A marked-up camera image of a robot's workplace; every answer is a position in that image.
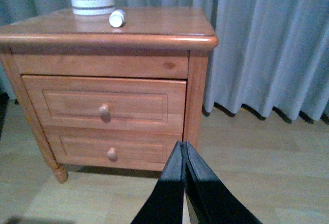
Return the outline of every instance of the drawer panel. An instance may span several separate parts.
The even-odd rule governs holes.
[[[182,133],[185,81],[22,78],[42,125]]]
[[[187,79],[188,52],[143,49],[16,49],[21,74]]]
[[[162,170],[181,134],[149,134],[118,130],[45,127],[47,139],[60,163],[131,169]],[[107,152],[114,148],[117,160]]]

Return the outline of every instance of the laminate floor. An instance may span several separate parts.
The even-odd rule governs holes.
[[[202,118],[199,153],[264,224],[329,223],[329,126],[322,121],[287,124],[275,113],[259,121],[243,110],[230,118],[214,109]],[[57,183],[13,102],[0,165],[1,224],[130,223],[159,176],[68,166],[68,181]]]

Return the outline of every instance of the white bottle cap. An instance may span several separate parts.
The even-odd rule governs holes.
[[[124,16],[125,12],[118,9],[109,16],[108,21],[114,28],[119,28],[124,23]]]

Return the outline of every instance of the curtain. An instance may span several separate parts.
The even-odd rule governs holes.
[[[207,74],[205,109],[275,106],[295,120],[329,110],[329,0],[219,0],[220,40]]]
[[[329,115],[329,0],[115,0],[117,7],[203,8],[220,43],[209,59],[205,110],[267,117]],[[0,25],[70,6],[70,0],[0,0]],[[0,69],[2,84],[10,92]]]

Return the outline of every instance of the nightstand leg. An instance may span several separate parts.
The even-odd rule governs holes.
[[[53,169],[52,171],[59,183],[64,183],[67,180],[68,173],[63,165],[60,165],[58,169]]]

